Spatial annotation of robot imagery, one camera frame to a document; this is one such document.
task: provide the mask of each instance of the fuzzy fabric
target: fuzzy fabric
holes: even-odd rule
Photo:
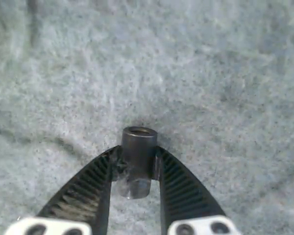
[[[294,235],[294,0],[0,0],[0,234],[129,125],[245,235]],[[158,184],[114,188],[108,234],[160,234]]]

